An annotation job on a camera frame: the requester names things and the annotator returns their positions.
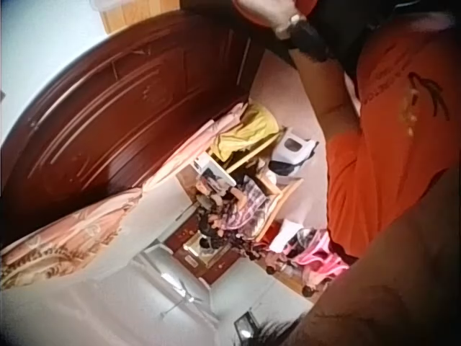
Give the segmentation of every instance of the watch face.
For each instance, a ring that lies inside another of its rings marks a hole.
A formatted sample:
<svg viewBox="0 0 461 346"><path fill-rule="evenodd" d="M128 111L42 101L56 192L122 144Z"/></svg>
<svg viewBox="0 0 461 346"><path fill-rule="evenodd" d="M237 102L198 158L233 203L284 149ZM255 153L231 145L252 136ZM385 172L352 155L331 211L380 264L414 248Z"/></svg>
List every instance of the watch face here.
<svg viewBox="0 0 461 346"><path fill-rule="evenodd" d="M293 25L290 30L291 41L300 51L316 61L326 61L331 57L330 50L317 30L305 20Z"/></svg>

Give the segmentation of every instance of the wooden bed headboard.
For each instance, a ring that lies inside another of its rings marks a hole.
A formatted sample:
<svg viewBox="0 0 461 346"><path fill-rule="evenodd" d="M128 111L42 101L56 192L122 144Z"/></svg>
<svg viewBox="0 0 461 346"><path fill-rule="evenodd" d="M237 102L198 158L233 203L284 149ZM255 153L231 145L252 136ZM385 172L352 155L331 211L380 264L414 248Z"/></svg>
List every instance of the wooden bed headboard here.
<svg viewBox="0 0 461 346"><path fill-rule="evenodd" d="M172 12L78 58L1 148L2 245L141 185L201 125L248 97L262 51L204 17Z"/></svg>

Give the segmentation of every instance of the plaid fabric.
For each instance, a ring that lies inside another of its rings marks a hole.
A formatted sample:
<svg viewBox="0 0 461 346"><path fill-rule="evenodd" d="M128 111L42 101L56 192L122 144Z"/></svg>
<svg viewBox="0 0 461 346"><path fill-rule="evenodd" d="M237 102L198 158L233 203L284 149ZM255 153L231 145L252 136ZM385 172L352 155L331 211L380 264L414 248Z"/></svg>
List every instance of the plaid fabric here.
<svg viewBox="0 0 461 346"><path fill-rule="evenodd" d="M234 230L245 226L266 202L267 197L258 185L247 175L243 178L243 186L240 189L247 197L246 205L237 210L237 205L231 203L228 210L223 214L223 229Z"/></svg>

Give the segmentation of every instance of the hand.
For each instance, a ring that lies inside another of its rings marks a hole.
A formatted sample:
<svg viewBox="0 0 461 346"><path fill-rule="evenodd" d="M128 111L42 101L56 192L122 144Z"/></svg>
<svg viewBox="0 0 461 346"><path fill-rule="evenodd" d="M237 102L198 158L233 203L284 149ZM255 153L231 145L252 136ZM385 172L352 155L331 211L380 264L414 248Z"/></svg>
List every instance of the hand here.
<svg viewBox="0 0 461 346"><path fill-rule="evenodd" d="M291 17L299 14L294 0L237 0L237 3L265 19L274 31L286 29Z"/></svg>

